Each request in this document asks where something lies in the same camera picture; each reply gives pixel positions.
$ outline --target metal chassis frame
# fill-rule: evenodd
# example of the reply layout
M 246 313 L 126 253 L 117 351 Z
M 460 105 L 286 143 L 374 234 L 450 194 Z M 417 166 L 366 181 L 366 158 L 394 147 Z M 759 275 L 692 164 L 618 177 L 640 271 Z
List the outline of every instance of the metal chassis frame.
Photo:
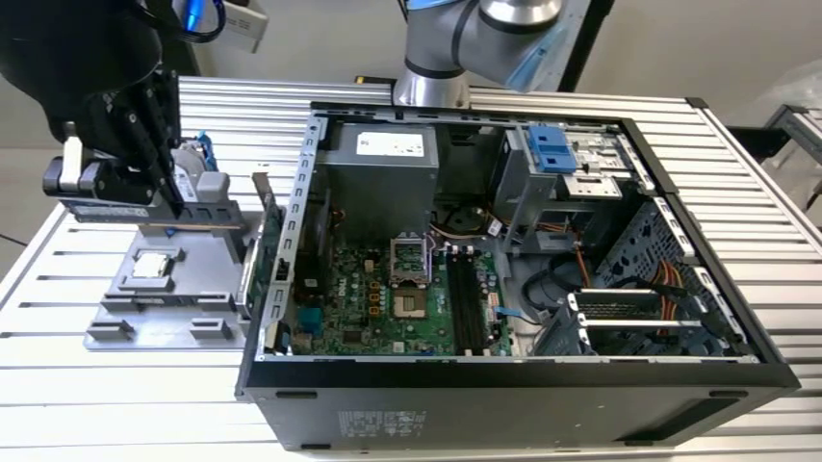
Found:
M 346 121 L 377 122 L 381 113 L 393 111 L 394 117 L 405 121 L 422 121 L 432 123 L 437 118 L 437 110 L 386 108 L 381 106 L 341 105 L 334 103 L 314 103 L 314 113 L 310 116 L 309 130 L 301 159 L 314 156 L 318 144 L 324 137 L 320 136 L 330 124 L 330 120 L 342 118 Z M 500 114 L 481 111 L 444 110 L 448 115 L 461 116 L 470 123 L 489 125 L 516 125 L 528 122 L 558 122 L 562 115 L 540 116 L 534 114 Z M 672 363 L 609 363 L 592 364 L 565 362 L 524 362 L 520 364 L 500 363 L 432 363 L 432 362 L 361 362 L 361 361 L 278 361 L 269 355 L 261 354 L 261 341 L 265 335 L 250 336 L 246 347 L 246 355 L 241 367 L 241 379 L 238 392 L 245 389 L 290 390 L 278 393 L 314 393 L 317 389 L 380 389 L 380 388 L 556 388 L 556 387 L 703 387 L 707 392 L 717 387 L 773 387 L 780 392 L 764 401 L 747 402 L 736 407 L 736 415 L 741 415 L 743 408 L 753 409 L 769 400 L 784 396 L 800 388 L 800 381 L 792 372 L 783 356 L 780 355 L 765 328 L 748 306 L 745 297 L 727 272 L 720 258 L 708 243 L 693 216 L 685 208 L 669 173 L 664 169 L 657 155 L 635 120 L 631 118 L 594 117 L 569 115 L 574 121 L 590 121 L 596 123 L 617 124 L 629 135 L 631 143 L 641 161 L 659 185 L 657 195 L 667 199 L 673 213 L 680 220 L 684 231 L 692 240 L 697 250 L 700 264 L 709 270 L 715 282 L 720 287 L 731 306 L 737 315 L 737 320 L 748 333 L 749 343 L 756 346 L 763 364 L 672 364 Z M 312 162 L 302 167 L 312 167 Z M 273 291 L 285 290 L 286 283 L 276 284 Z M 274 298 L 274 302 L 286 303 L 284 296 Z M 266 309 L 256 313 L 252 331 L 266 324 L 277 321 L 284 313 L 266 302 Z M 727 392 L 712 391 L 721 395 Z M 740 391 L 736 398 L 747 400 L 748 392 Z M 728 413 L 719 412 L 728 420 Z M 696 427 L 707 425 L 707 422 L 717 422 L 717 415 L 703 420 L 691 422 L 672 437 L 667 438 L 667 444 L 681 442 L 700 434 Z M 637 437 L 625 441 L 628 446 L 653 445 L 655 442 Z

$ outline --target black cable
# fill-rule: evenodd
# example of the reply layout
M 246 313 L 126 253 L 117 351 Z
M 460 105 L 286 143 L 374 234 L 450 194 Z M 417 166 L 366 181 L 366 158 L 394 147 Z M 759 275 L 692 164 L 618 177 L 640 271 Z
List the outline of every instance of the black cable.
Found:
M 811 199 L 808 200 L 808 202 L 805 203 L 805 211 L 808 212 L 811 210 L 811 207 L 813 207 L 815 202 L 817 201 L 817 199 L 820 198 L 820 192 L 816 192 L 813 194 L 813 196 L 811 197 Z
M 18 245 L 23 245 L 25 247 L 29 247 L 29 243 L 19 241 L 18 239 L 7 236 L 6 234 L 0 233 L 0 239 L 6 239 L 10 243 L 15 243 Z
M 166 22 L 137 1 L 130 3 L 130 9 L 135 17 L 145 24 L 173 39 L 187 41 L 189 43 L 209 43 L 218 38 L 226 27 L 226 5 L 224 0 L 213 0 L 213 2 L 218 9 L 218 27 L 210 32 L 187 31 L 181 24 Z
M 406 3 L 406 0 L 397 0 L 397 4 L 400 5 L 400 10 L 402 11 L 402 17 L 405 18 L 406 22 L 409 22 L 409 5 Z
M 524 283 L 520 293 L 521 293 L 521 297 L 524 299 L 524 301 L 526 302 L 526 304 L 537 311 L 548 311 L 549 313 L 554 314 L 557 313 L 557 310 L 561 309 L 561 307 L 558 305 L 546 305 L 544 303 L 537 303 L 533 298 L 532 298 L 532 294 L 530 294 L 530 290 L 532 290 L 532 285 L 537 283 L 537 281 L 542 280 L 544 277 L 548 276 L 548 269 L 544 269 L 538 272 L 536 272 L 529 279 L 526 279 L 526 282 Z
M 552 282 L 569 293 L 577 292 L 582 289 L 582 284 L 576 284 L 566 279 L 562 279 L 557 274 L 557 269 L 566 263 L 572 262 L 577 262 L 577 254 L 574 252 L 564 253 L 552 259 L 546 270 L 546 275 L 549 276 L 549 279 L 552 279 Z
M 545 259 L 545 267 L 546 268 L 541 268 L 541 270 L 545 270 L 549 268 L 549 264 L 552 263 L 552 259 L 546 258 Z M 549 290 L 545 288 L 545 277 L 542 279 L 540 279 L 540 289 L 542 289 L 542 293 L 545 294 L 545 297 L 552 300 L 554 303 L 560 304 L 560 301 L 549 294 Z

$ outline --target orange wire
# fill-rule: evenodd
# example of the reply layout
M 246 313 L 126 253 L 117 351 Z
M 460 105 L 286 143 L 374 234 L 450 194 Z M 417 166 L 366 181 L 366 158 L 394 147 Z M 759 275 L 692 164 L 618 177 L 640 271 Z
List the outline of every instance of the orange wire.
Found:
M 664 266 L 664 270 L 667 271 L 667 279 L 664 280 L 664 285 L 669 285 L 671 284 L 671 279 L 673 278 L 673 275 L 669 272 L 669 262 L 667 260 L 661 260 L 661 265 Z M 671 301 L 669 299 L 664 296 L 664 320 L 668 319 L 671 317 Z
M 577 235 L 577 264 L 580 265 L 580 272 L 582 272 L 582 282 L 585 287 L 592 287 L 592 277 L 589 276 L 589 269 L 586 268 L 586 263 L 582 260 L 582 233 L 576 232 Z
M 673 265 L 673 263 L 668 263 L 668 267 L 671 268 L 671 272 L 673 272 L 673 275 L 676 276 L 677 279 L 677 286 L 680 288 L 685 287 L 685 284 L 683 283 L 683 275 L 680 274 L 680 270 L 676 268 L 676 266 Z M 676 318 L 676 313 L 677 313 L 677 304 L 676 303 L 671 303 L 671 320 L 673 321 Z

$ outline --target white label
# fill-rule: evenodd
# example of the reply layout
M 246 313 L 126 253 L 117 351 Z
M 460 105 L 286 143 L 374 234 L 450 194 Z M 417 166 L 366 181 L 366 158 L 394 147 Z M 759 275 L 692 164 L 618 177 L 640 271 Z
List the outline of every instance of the white label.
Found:
M 429 411 L 341 411 L 340 430 L 348 438 L 420 437 Z
M 358 135 L 358 154 L 362 156 L 425 157 L 424 135 L 362 132 Z
M 186 202 L 197 202 L 197 192 L 194 192 L 191 178 L 189 178 L 189 172 L 185 171 L 181 166 L 175 166 L 175 184 L 183 195 L 183 200 Z
M 166 302 L 162 298 L 133 298 L 135 303 L 142 303 L 145 305 L 163 305 Z
M 75 214 L 83 215 L 105 215 L 107 217 L 145 217 L 150 215 L 149 210 L 137 207 L 90 207 L 87 205 L 73 206 Z
M 494 237 L 500 236 L 500 230 L 502 229 L 502 222 L 494 218 L 492 225 L 489 226 L 489 234 Z

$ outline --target cable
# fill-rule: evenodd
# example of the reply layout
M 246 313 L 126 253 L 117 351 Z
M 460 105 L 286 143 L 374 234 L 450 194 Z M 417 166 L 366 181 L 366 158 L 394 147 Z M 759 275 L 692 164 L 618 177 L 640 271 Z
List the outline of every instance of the cable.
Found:
M 521 289 L 520 289 L 520 294 L 521 297 L 524 299 L 524 301 L 526 302 L 526 304 L 538 312 L 540 311 L 548 311 L 549 313 L 554 314 L 557 312 L 557 310 L 561 309 L 560 305 L 546 305 L 544 303 L 537 303 L 533 298 L 532 298 L 532 294 L 530 294 L 530 288 L 532 285 L 542 280 L 544 277 L 546 277 L 549 275 L 549 270 L 545 269 L 542 271 L 536 272 L 529 279 L 526 279 L 526 282 L 524 283 Z
M 0 239 L 7 240 L 10 243 L 14 243 L 14 244 L 18 244 L 18 245 L 23 245 L 25 247 L 29 247 L 29 243 L 26 243 L 25 241 L 19 241 L 18 239 L 13 238 L 11 236 L 7 236 L 3 233 L 0 233 Z
M 173 39 L 187 41 L 189 43 L 209 43 L 216 41 L 226 27 L 226 5 L 224 0 L 213 0 L 213 2 L 218 10 L 218 27 L 210 32 L 187 31 L 181 24 L 166 22 L 137 1 L 129 3 L 129 9 L 146 25 Z
M 541 266 L 540 270 L 546 270 L 546 269 L 549 268 L 549 263 L 552 263 L 552 259 L 550 259 L 550 258 L 546 258 L 546 259 L 545 259 L 545 267 L 546 267 L 546 268 L 544 268 L 544 267 L 542 267 L 542 265 L 540 265 L 540 266 Z M 556 299 L 556 298 L 554 298 L 554 297 L 549 294 L 549 291 L 548 291 L 548 289 L 545 288 L 545 277 L 544 277 L 542 279 L 540 279 L 540 289 L 542 289 L 542 293 L 545 294 L 545 297 L 546 297 L 549 300 L 552 300 L 554 303 L 558 303 L 558 304 L 560 304 L 560 301 L 558 301 L 558 300 L 557 300 L 557 299 Z
M 454 239 L 454 240 L 461 240 L 461 239 L 478 239 L 478 238 L 485 238 L 486 235 L 485 234 L 454 234 L 450 233 L 449 231 L 444 231 L 440 227 L 437 227 L 437 225 L 434 223 L 429 224 L 430 228 L 437 231 L 442 236 L 445 236 L 449 239 Z
M 406 0 L 397 0 L 397 4 L 400 5 L 400 10 L 402 11 L 402 17 L 406 22 L 409 22 L 409 5 L 406 5 Z
M 542 325 L 541 322 L 532 321 L 522 311 L 512 310 L 510 308 L 504 308 L 498 306 L 494 309 L 494 312 L 504 316 L 512 316 L 514 318 L 520 318 L 521 320 L 524 320 L 525 323 L 530 325 Z
M 577 232 L 577 242 L 574 243 L 574 249 L 577 251 L 577 265 L 580 265 L 580 272 L 582 274 L 584 287 L 592 287 L 592 277 L 589 276 L 589 269 L 586 268 L 586 262 L 582 260 L 582 233 Z

